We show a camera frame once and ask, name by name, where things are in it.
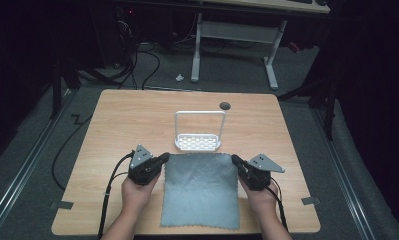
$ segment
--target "handheld controller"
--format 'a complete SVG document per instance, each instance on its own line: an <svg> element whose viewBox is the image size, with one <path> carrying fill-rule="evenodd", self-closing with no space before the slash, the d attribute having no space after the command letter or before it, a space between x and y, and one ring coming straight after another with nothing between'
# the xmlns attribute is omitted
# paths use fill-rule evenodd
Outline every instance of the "handheld controller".
<svg viewBox="0 0 399 240"><path fill-rule="evenodd" d="M168 162L169 158L168 152L159 157L153 157L146 148L137 145L130 162L128 177L138 185L148 185L161 172L162 165Z"/></svg>
<svg viewBox="0 0 399 240"><path fill-rule="evenodd" d="M236 154L231 155L231 161L237 166L239 177L252 191L261 191L271 183L271 172L282 172L284 169L264 154L244 161Z"/></svg>

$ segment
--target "gray carpet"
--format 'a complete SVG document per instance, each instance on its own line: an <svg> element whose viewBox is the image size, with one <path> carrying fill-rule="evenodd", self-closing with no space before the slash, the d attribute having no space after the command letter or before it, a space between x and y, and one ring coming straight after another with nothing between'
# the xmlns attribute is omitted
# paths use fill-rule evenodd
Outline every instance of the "gray carpet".
<svg viewBox="0 0 399 240"><path fill-rule="evenodd" d="M281 48L274 61L279 90L272 91L266 78L260 56L265 45L248 49L226 47L217 54L204 53L202 59L201 79L191 83L190 71L192 49L173 48L170 50L156 47L150 53L160 59L158 71L149 79L147 89L174 88L201 91L272 93L281 95L299 87L318 53L318 49L304 50L298 54ZM151 45L142 46L144 50ZM204 51L219 51L218 46L205 46ZM137 86L157 66L157 60L148 54L139 53L134 71ZM111 74L117 70L101 70ZM182 74L184 81L177 82L175 77ZM83 81L75 99L68 106L46 143L40 161L32 172L29 181L23 188L12 210L0 228L0 239L95 239L95 236L60 237L51 233L51 225L56 210L50 209L52 201L59 201L63 192L56 186L51 177L52 162L71 133L78 127L74 124L73 114L80 116L79 121L87 119L94 111L100 92L114 88L95 81ZM124 88L132 89L129 78ZM306 98L294 98L281 102L282 111L292 137L294 147L302 166L311 195L321 200L316 205L321 222L321 230L315 234L293 234L294 239L361 239L358 228L350 213L342 190L334 173L330 153L326 147L321 126L315 121L308 108ZM0 158L0 200L7 187L16 176L36 139L49 121L51 114L51 91L49 90L21 124L18 134ZM56 165L57 178L66 184L82 144L88 124L83 126L68 142L61 152ZM349 173L353 187L368 216L376 239L399 239L399 225L391 216L383 197L366 171L353 145L349 132L337 106L333 126L334 142L337 152ZM208 236L159 237L158 239L259 239L259 236L231 237Z"/></svg>

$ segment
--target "wooden table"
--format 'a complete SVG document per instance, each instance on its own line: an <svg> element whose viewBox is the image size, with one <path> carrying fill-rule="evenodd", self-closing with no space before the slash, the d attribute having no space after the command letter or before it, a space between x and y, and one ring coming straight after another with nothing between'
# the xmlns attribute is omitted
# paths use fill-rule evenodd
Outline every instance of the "wooden table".
<svg viewBox="0 0 399 240"><path fill-rule="evenodd" d="M283 204L290 232L317 232L320 223L313 205L303 205L301 199L309 191L299 165L292 140L277 98L270 94L205 93L105 90L94 116L62 198L73 202L71 210L59 209L53 222L56 235L97 234L103 193L116 163L137 144L142 144L155 156L164 152L182 153L174 144L174 113L179 110L220 110L228 102L217 152L237 154L251 159L264 153L285 168L285 173L273 173L283 193ZM127 171L129 159L119 172ZM105 230L121 209L120 186L117 178L109 199ZM239 183L240 229L210 227L160 227L165 174L152 193L152 199L139 220L137 234L240 234L259 233L246 193Z"/></svg>

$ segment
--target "gray cloth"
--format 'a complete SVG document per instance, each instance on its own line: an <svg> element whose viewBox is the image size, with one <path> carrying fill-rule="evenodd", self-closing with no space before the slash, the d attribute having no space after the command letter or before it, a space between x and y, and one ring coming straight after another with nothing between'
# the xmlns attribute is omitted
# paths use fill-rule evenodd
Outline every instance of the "gray cloth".
<svg viewBox="0 0 399 240"><path fill-rule="evenodd" d="M229 154L171 155L161 226L239 228L237 168Z"/></svg>

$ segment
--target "white desk leg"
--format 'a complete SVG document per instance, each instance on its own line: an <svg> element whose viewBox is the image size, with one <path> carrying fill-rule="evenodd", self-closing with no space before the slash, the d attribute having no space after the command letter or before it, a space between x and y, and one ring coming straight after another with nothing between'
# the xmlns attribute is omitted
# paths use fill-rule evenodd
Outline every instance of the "white desk leg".
<svg viewBox="0 0 399 240"><path fill-rule="evenodd" d="M274 57L276 56L278 46L280 44L281 38L283 37L284 29L286 27L287 21L283 20L280 24L280 27L276 33L273 47L271 49L271 53L269 57L264 57L264 64L265 64L265 69L267 70L267 77L268 81L270 82L270 88L273 90L278 89L278 84L276 80L276 76L274 75L274 69L273 69L273 60Z"/></svg>
<svg viewBox="0 0 399 240"><path fill-rule="evenodd" d="M202 13L198 13L198 23L196 26L196 48L195 55L193 56L192 65L192 82L199 81L199 70L200 70L200 38L202 33Z"/></svg>

